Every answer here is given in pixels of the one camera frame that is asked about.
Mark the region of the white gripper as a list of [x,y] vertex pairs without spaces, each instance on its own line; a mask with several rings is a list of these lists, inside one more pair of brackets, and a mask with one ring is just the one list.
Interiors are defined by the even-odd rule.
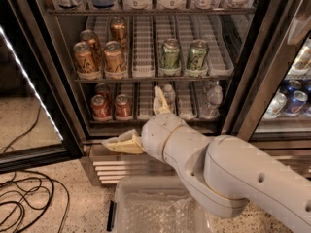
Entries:
[[170,135],[179,127],[186,123],[170,113],[170,107],[159,86],[154,87],[155,97],[153,111],[156,116],[149,119],[142,128],[141,137],[136,130],[129,130],[102,141],[102,145],[110,151],[142,154],[145,152],[149,156],[163,162],[163,151]]

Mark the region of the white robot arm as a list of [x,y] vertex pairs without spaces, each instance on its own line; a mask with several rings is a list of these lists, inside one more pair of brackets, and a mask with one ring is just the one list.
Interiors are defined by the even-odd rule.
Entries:
[[170,111],[159,87],[154,112],[141,132],[127,131],[103,145],[115,152],[144,152],[168,164],[215,216],[234,218],[253,202],[293,233],[311,233],[309,180],[244,140],[194,130]]

